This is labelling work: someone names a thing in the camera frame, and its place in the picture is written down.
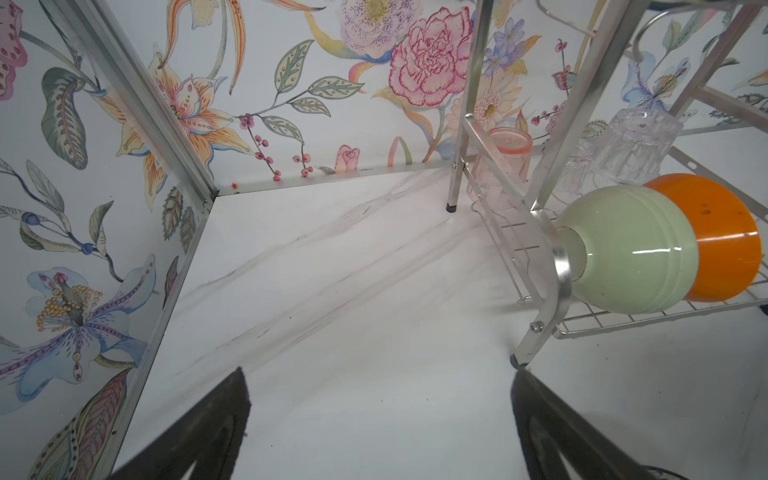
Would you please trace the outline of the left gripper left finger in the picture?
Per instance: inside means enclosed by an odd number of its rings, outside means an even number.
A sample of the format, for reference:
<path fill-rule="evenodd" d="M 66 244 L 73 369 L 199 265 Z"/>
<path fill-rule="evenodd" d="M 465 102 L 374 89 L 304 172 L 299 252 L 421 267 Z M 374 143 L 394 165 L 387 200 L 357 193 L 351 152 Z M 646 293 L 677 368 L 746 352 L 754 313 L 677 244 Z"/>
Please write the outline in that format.
<path fill-rule="evenodd" d="M 246 378 L 235 369 L 112 479 L 229 479 L 250 414 Z"/>

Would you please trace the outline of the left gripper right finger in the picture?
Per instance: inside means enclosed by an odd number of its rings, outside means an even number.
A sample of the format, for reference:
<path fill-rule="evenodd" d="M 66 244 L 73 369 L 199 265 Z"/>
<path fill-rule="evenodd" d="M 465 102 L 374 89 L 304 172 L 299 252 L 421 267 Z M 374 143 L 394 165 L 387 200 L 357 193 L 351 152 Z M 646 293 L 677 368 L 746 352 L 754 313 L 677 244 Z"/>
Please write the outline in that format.
<path fill-rule="evenodd" d="M 531 479 L 680 479 L 631 458 L 532 373 L 520 370 L 510 400 Z"/>

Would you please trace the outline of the pale green bowl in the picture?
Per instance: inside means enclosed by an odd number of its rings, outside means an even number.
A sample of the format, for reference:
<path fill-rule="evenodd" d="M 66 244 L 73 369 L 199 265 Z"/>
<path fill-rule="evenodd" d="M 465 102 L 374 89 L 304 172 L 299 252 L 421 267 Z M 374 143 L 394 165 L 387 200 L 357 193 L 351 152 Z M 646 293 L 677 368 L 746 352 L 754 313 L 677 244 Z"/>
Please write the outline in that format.
<path fill-rule="evenodd" d="M 594 307 L 657 313 L 682 301 L 694 285 L 694 230 L 682 210 L 655 190 L 594 190 L 559 214 L 555 227 L 568 255 L 573 295 Z"/>

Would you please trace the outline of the orange bowl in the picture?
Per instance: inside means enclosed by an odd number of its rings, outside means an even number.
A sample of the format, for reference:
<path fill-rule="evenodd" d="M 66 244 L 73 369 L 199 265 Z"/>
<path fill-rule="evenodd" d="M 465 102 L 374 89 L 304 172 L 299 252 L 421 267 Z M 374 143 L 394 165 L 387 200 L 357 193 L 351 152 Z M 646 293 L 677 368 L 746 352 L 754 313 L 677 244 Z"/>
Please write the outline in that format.
<path fill-rule="evenodd" d="M 720 302 L 744 292 L 762 260 L 758 227 L 747 207 L 722 185 L 693 174 L 667 174 L 645 184 L 670 199 L 697 240 L 699 267 L 687 301 Z"/>

